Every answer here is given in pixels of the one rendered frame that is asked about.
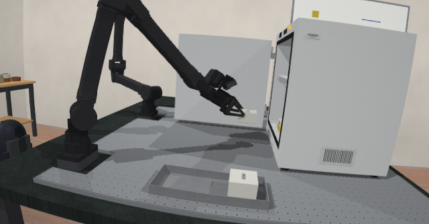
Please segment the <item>white cardboard cryo box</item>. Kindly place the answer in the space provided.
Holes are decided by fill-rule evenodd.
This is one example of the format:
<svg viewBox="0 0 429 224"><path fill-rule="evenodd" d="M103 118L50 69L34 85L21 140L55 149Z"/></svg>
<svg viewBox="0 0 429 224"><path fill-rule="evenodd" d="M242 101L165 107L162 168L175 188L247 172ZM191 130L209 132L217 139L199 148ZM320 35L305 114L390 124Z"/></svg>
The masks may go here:
<svg viewBox="0 0 429 224"><path fill-rule="evenodd" d="M228 197L256 199L258 179L256 171L232 169L229 176Z"/></svg>

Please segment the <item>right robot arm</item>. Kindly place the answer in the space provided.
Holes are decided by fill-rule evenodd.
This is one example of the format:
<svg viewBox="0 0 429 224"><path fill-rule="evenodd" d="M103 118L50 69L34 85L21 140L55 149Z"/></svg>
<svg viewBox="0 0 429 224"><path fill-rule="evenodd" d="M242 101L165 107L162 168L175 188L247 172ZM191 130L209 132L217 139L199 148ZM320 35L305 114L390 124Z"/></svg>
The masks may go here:
<svg viewBox="0 0 429 224"><path fill-rule="evenodd" d="M98 150L98 144L92 144L88 130L97 120L93 109L97 99L97 90L103 69L103 63L117 14L125 16L157 49L157 51L176 70L183 82L191 89L200 92L200 96L222 103L228 97L228 90L237 85L234 78L215 69L203 76L177 49L168 36L152 19L141 0L99 0L97 14L90 36L84 66L80 78L76 99L70 107L68 129L65 131L64 149L56 153L59 160L81 162Z"/></svg>

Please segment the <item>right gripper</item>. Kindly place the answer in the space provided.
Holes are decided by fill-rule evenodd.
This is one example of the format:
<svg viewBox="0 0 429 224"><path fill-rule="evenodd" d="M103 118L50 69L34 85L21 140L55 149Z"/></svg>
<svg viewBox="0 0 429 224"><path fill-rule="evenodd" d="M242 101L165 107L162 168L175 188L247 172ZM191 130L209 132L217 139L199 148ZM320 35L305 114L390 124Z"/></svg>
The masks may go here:
<svg viewBox="0 0 429 224"><path fill-rule="evenodd" d="M219 111L223 112L223 114L225 114L225 115L244 117L245 114L241 110L243 108L242 108L242 106L240 105L240 103L238 102L238 100L234 96L231 96L229 94L228 97L226 98L225 102L222 103L218 99L214 98L215 93L216 93L216 91L214 92L214 94L213 94L212 99L210 100L210 102L212 102L215 105L219 106L220 107ZM233 106L236 106L236 108L238 110L237 109L232 109ZM240 112L241 114L230 113L230 111Z"/></svg>

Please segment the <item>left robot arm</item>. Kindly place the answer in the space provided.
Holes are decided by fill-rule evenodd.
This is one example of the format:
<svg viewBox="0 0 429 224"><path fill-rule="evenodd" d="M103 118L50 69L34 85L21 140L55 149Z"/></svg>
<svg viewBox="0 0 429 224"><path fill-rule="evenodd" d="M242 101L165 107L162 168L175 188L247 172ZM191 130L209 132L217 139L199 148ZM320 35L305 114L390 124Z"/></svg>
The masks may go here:
<svg viewBox="0 0 429 224"><path fill-rule="evenodd" d="M124 76L126 69L126 60L123 59L123 28L125 16L117 14L115 18L114 42L113 42L113 58L109 60L109 70L111 71L112 82L119 83L133 91L138 92L143 99L143 105L138 116L153 117L158 114L156 110L155 100L162 97L162 89L159 86L149 87L136 80ZM115 63L120 62L120 63Z"/></svg>

